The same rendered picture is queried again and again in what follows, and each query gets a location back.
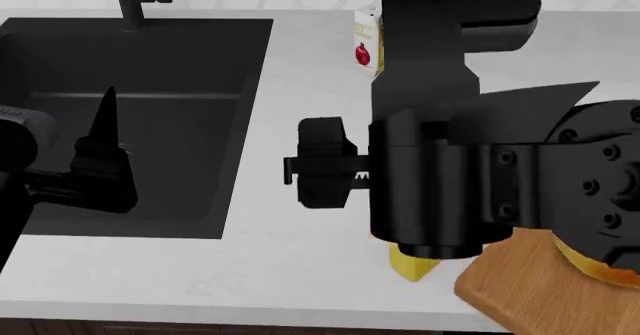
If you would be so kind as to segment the slice of bread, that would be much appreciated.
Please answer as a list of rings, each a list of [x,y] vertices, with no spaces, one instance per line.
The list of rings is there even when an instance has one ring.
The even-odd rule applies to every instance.
[[[583,256],[561,241],[554,233],[551,234],[551,238],[568,262],[588,277],[616,286],[640,289],[640,275],[634,271],[611,268],[606,263]]]

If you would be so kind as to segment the pomegranate juice carton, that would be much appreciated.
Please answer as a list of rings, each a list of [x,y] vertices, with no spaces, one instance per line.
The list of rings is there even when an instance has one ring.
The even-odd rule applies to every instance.
[[[357,67],[375,79],[384,70],[384,30],[379,3],[355,11],[353,39]]]

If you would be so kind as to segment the yellow cheese wedge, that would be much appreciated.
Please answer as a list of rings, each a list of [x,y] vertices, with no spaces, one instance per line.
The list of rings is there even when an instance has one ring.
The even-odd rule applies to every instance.
[[[439,259],[421,259],[401,253],[397,244],[389,245],[389,262],[397,274],[410,282],[421,280],[440,264]]]

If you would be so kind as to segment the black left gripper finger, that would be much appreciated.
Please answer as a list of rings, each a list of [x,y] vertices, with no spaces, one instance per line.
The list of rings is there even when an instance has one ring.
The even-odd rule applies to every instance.
[[[117,97],[113,86],[110,86],[102,97],[88,135],[78,139],[78,142],[119,144]]]

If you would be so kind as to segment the black kitchen sink basin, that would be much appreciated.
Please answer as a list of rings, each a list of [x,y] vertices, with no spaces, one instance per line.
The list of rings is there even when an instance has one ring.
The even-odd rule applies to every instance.
[[[100,99],[117,92],[138,204],[127,214],[37,205],[27,235],[217,239],[223,234],[272,22],[12,18],[0,25],[0,104],[46,112],[63,172]]]

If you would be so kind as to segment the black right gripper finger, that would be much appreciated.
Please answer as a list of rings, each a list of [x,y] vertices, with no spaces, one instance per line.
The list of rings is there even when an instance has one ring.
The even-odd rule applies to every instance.
[[[372,118],[405,109],[447,117],[479,94],[465,55],[512,52],[529,40],[541,0],[381,0],[384,70],[372,82]]]
[[[305,118],[295,157],[283,159],[284,184],[297,184],[305,208],[344,208],[352,190],[367,189],[369,164],[350,142],[341,118]]]

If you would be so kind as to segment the wooden cutting board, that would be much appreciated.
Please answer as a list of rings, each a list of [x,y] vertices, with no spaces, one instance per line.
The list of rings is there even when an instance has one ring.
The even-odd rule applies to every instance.
[[[454,292],[514,335],[640,335],[640,289],[583,274],[545,230],[486,247]]]

